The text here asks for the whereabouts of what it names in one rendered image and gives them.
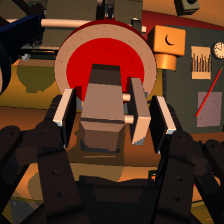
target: clock face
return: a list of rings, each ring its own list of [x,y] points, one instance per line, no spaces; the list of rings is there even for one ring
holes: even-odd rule
[[[224,59],[224,43],[215,43],[213,45],[212,53],[216,59]]]

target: orange block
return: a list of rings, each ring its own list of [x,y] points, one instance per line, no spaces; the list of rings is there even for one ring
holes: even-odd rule
[[[148,34],[148,44],[154,53],[183,56],[186,31],[156,25]]]

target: dark blue tube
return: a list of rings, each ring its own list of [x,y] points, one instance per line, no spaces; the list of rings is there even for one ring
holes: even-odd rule
[[[26,16],[8,25],[0,27],[0,41],[4,45],[8,57],[30,42],[34,37],[44,32],[41,20],[44,15]]]

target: green object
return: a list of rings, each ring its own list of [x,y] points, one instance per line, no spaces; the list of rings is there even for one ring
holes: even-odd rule
[[[150,170],[149,171],[149,179],[152,178],[152,175],[156,174],[157,173],[157,170]]]

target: red stick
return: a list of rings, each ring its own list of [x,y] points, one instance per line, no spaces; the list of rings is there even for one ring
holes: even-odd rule
[[[216,83],[216,81],[217,81],[217,79],[218,79],[218,77],[219,77],[219,75],[220,75],[220,73],[221,73],[221,71],[222,71],[222,67],[221,67],[220,70],[218,71],[218,73],[217,73],[217,75],[216,75],[216,77],[215,77],[215,79],[214,79],[214,81],[213,81],[213,83],[212,83],[212,85],[211,85],[209,91],[207,92],[207,94],[206,94],[206,96],[205,96],[205,98],[204,98],[204,100],[203,100],[201,106],[199,107],[198,111],[196,112],[195,117],[198,116],[198,114],[200,113],[200,111],[201,111],[203,105],[205,104],[206,100],[208,99],[209,94],[210,94],[210,92],[212,91],[212,89],[213,89],[213,87],[214,87],[214,85],[215,85],[215,83]]]

